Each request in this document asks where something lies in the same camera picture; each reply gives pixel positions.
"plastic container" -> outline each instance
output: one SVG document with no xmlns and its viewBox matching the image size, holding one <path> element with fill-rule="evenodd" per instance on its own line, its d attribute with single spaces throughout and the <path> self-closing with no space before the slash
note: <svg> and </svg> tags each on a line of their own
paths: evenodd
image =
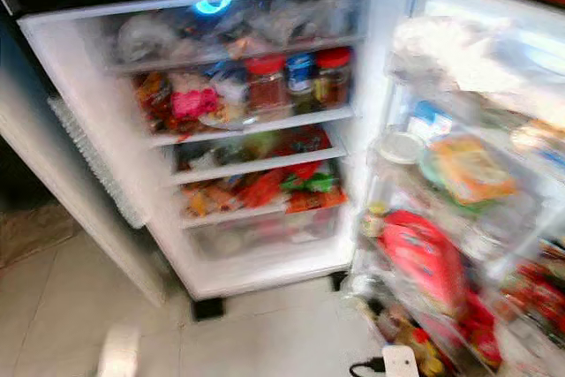
<svg viewBox="0 0 565 377">
<path fill-rule="evenodd" d="M 290 98 L 284 84 L 284 56 L 255 57 L 245 61 L 249 82 L 249 110 L 270 118 L 287 117 Z"/>
<path fill-rule="evenodd" d="M 344 105 L 350 87 L 350 58 L 348 48 L 322 50 L 316 55 L 318 77 L 314 96 L 327 108 Z"/>
<path fill-rule="evenodd" d="M 220 260 L 272 244 L 302 244 L 334 236 L 339 208 L 297 214 L 274 213 L 208 225 L 195 230 L 191 241 L 200 255 Z"/>
<path fill-rule="evenodd" d="M 403 175 L 397 171 L 417 167 L 416 164 L 424 152 L 425 145 L 421 138 L 400 131 L 395 126 L 388 127 L 382 136 L 373 141 L 367 156 L 372 171 L 365 200 L 367 208 L 386 212 L 392 201 L 395 179 Z"/>
</svg>

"floor tile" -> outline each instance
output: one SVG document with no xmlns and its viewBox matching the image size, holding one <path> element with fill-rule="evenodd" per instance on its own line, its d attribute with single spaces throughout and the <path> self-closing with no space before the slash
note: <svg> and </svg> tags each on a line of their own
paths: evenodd
<svg viewBox="0 0 565 377">
<path fill-rule="evenodd" d="M 280 289 L 261 290 L 228 298 L 226 313 L 228 319 L 251 317 L 281 309 Z"/>
<path fill-rule="evenodd" d="M 249 317 L 323 302 L 334 294 L 328 278 L 317 278 L 283 287 L 228 298 L 227 318 Z"/>
<path fill-rule="evenodd" d="M 75 351 L 56 359 L 18 364 L 14 377 L 90 377 L 100 357 L 99 346 Z"/>
<path fill-rule="evenodd" d="M 257 374 L 256 318 L 201 322 L 183 330 L 182 377 L 249 377 Z"/>
<path fill-rule="evenodd" d="M 141 337 L 136 377 L 178 377 L 179 354 L 180 330 Z"/>
<path fill-rule="evenodd" d="M 14 367 L 37 311 L 55 250 L 3 270 L 0 277 L 0 370 Z"/>
<path fill-rule="evenodd" d="M 378 357 L 384 346 L 384 339 L 369 325 L 369 322 L 358 311 L 354 304 L 344 299 L 334 301 L 339 318 L 339 339 L 342 350 L 349 364 Z"/>
<path fill-rule="evenodd" d="M 74 238 L 57 253 L 20 361 L 100 345 L 117 323 L 133 325 L 142 335 L 179 329 L 187 311 L 181 295 L 154 307 L 91 239 Z"/>
<path fill-rule="evenodd" d="M 257 317 L 261 377 L 347 375 L 334 306 L 323 302 Z"/>
</svg>

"pink package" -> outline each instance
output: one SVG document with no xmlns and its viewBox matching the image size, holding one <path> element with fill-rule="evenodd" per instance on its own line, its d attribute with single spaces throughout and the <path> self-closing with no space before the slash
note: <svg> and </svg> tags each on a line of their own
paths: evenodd
<svg viewBox="0 0 565 377">
<path fill-rule="evenodd" d="M 454 318 L 464 313 L 466 281 L 459 252 L 425 218 L 396 211 L 385 218 L 383 243 L 390 259 L 436 304 Z"/>
</svg>

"red jar lid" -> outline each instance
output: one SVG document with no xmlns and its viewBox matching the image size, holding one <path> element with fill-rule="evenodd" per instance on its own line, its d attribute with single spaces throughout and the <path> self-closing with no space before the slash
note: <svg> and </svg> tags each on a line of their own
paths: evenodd
<svg viewBox="0 0 565 377">
<path fill-rule="evenodd" d="M 279 72 L 284 67 L 283 55 L 271 55 L 268 57 L 254 57 L 245 61 L 245 66 L 253 74 L 272 74 Z"/>
<path fill-rule="evenodd" d="M 322 68 L 338 68 L 347 64 L 350 58 L 349 48 L 322 50 L 316 55 L 316 63 Z"/>
</svg>

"sauce jar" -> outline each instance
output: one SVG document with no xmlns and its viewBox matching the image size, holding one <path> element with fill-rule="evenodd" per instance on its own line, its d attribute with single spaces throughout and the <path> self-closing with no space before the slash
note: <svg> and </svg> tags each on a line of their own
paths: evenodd
<svg viewBox="0 0 565 377">
<path fill-rule="evenodd" d="M 288 71 L 288 90 L 294 104 L 294 110 L 298 114 L 312 112 L 314 110 L 312 70 L 313 55 L 301 53 L 289 57 L 286 61 Z"/>
<path fill-rule="evenodd" d="M 249 82 L 249 109 L 261 112 L 290 104 L 283 76 L 284 56 L 255 57 L 245 61 Z"/>
<path fill-rule="evenodd" d="M 347 102 L 350 58 L 348 48 L 322 50 L 316 55 L 319 70 L 318 78 L 314 81 L 314 96 L 323 106 L 333 108 Z"/>
</svg>

